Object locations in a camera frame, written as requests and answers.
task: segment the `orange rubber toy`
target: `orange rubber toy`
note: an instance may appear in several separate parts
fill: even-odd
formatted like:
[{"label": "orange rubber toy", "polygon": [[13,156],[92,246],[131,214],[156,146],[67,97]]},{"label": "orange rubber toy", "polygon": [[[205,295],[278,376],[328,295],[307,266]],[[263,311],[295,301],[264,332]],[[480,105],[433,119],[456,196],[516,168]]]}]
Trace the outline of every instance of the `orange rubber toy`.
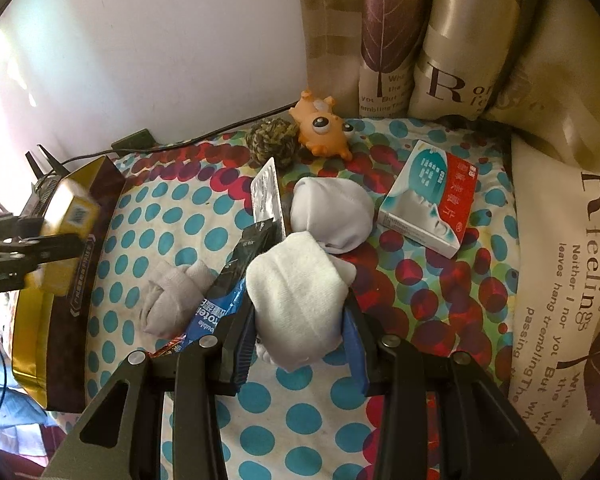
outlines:
[{"label": "orange rubber toy", "polygon": [[332,113],[336,101],[329,96],[316,99],[310,90],[301,94],[296,106],[289,114],[298,124],[300,134],[298,141],[315,156],[339,155],[349,161],[353,155],[347,143],[353,135],[353,126]]}]

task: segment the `yellow box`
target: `yellow box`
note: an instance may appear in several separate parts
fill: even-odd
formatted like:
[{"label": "yellow box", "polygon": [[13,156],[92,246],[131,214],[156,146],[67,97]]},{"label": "yellow box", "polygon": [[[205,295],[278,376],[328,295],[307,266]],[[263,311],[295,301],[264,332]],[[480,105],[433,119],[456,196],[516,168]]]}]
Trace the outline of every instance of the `yellow box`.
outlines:
[{"label": "yellow box", "polygon": [[[45,212],[41,236],[75,233],[86,240],[91,232],[99,206],[75,180],[66,178],[58,184]],[[74,282],[79,258],[69,258],[40,265],[30,273],[32,284],[55,296],[66,296]]]}]

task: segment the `pillow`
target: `pillow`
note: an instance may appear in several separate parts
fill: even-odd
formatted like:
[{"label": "pillow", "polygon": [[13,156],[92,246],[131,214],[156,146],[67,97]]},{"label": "pillow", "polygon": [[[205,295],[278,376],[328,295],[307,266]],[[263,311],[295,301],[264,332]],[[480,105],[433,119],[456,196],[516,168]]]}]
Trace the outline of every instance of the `pillow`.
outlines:
[{"label": "pillow", "polygon": [[515,136],[512,170],[521,266],[509,400],[575,480],[600,453],[600,176]]}]

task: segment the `polka dot cushion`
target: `polka dot cushion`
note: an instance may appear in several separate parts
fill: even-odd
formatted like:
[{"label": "polka dot cushion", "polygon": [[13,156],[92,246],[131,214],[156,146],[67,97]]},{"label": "polka dot cushion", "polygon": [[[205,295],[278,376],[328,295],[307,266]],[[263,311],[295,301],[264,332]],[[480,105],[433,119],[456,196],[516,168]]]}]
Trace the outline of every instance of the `polka dot cushion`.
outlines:
[{"label": "polka dot cushion", "polygon": [[[469,226],[448,260],[381,226],[342,257],[356,265],[353,289],[364,311],[419,349],[464,349],[507,387],[510,320],[518,282],[518,229],[499,140],[417,120],[352,120],[353,160],[306,154],[282,175],[292,190],[304,176],[338,176],[363,186],[376,207],[418,139],[466,158],[479,170]],[[240,232],[253,222],[244,133],[118,161],[127,176],[112,218],[91,295],[86,393],[93,398],[129,352],[166,341],[138,328],[142,277],[164,259],[202,258],[218,272]],[[251,365],[237,397],[218,397],[218,423],[229,478],[270,480],[372,477],[382,399],[363,398],[342,347],[292,374]],[[161,478],[173,477],[173,404],[166,398]],[[71,425],[75,419],[59,417]],[[430,478],[437,478],[438,438],[429,435]]]}]

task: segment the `rolled sock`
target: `rolled sock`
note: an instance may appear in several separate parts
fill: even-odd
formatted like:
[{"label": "rolled sock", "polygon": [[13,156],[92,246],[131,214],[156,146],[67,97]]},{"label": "rolled sock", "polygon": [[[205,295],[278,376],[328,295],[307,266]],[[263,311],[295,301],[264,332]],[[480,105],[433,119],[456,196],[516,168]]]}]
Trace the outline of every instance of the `rolled sock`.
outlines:
[{"label": "rolled sock", "polygon": [[371,234],[374,211],[371,197],[352,180],[306,176],[294,187],[291,229],[309,231],[328,253],[347,253]]},{"label": "rolled sock", "polygon": [[352,282],[356,268],[342,260],[334,264],[309,232],[290,234],[251,262],[246,285],[260,358],[293,372],[338,347],[349,290],[341,273]]},{"label": "rolled sock", "polygon": [[188,268],[158,263],[142,287],[140,329],[164,339],[182,334],[213,280],[202,260]]}]

